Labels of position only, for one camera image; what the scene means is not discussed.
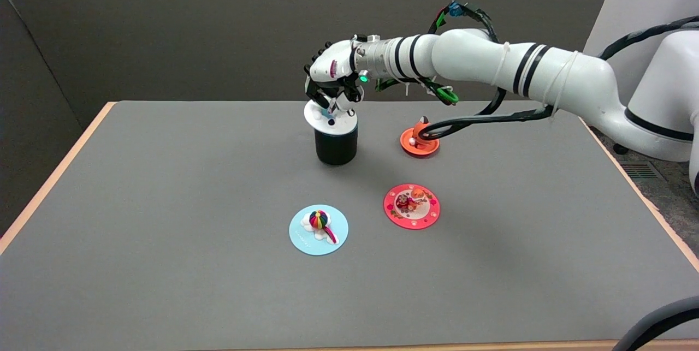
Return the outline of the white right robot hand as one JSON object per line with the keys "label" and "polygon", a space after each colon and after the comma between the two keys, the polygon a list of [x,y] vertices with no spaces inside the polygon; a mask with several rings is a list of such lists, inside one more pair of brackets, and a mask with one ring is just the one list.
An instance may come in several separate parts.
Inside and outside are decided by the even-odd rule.
{"label": "white right robot hand", "polygon": [[354,117],[354,104],[364,100],[353,64],[356,40],[327,43],[304,67],[305,94],[332,119]]}

